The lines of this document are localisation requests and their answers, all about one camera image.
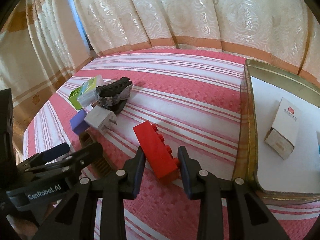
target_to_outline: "curtain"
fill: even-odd
[[[99,56],[163,47],[223,51],[320,85],[320,26],[303,0],[74,1]]]
[[[19,153],[35,114],[90,60],[67,0],[19,2],[0,33],[0,89],[12,89],[13,143]]]

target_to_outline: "striped tablecloth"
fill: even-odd
[[[62,142],[80,149],[69,120],[76,110],[70,92],[101,74],[106,82],[131,78],[133,89],[117,126],[105,135],[93,130],[106,154],[121,168],[134,157],[138,141],[132,127],[145,120],[156,123],[166,144],[177,155],[185,145],[191,158],[219,178],[231,179],[240,129],[240,82],[244,58],[200,50],[145,50],[100,57],[70,78],[42,107],[24,134],[28,158]],[[94,179],[95,172],[83,170]],[[182,181],[162,186],[146,164],[140,194],[124,203],[127,238],[195,240],[199,201],[187,199]],[[320,212],[320,203],[269,206],[292,240],[309,231]],[[225,239],[228,239],[226,203],[223,203]],[[97,219],[95,238],[99,239]]]

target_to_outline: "white paper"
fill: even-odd
[[[320,109],[257,78],[251,80],[258,126],[258,181],[261,187],[267,191],[320,193],[320,154],[316,135],[320,130]],[[264,142],[282,97],[302,111],[296,146],[286,160]]]

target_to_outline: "purple block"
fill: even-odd
[[[84,109],[81,109],[74,117],[70,120],[70,125],[75,134],[79,135],[89,128],[89,125],[84,121],[87,113]]]

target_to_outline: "red building block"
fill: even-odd
[[[155,124],[145,121],[133,128],[140,146],[146,155],[156,177],[167,185],[179,176],[179,160],[173,158],[172,150],[164,144],[162,134],[157,133]]]

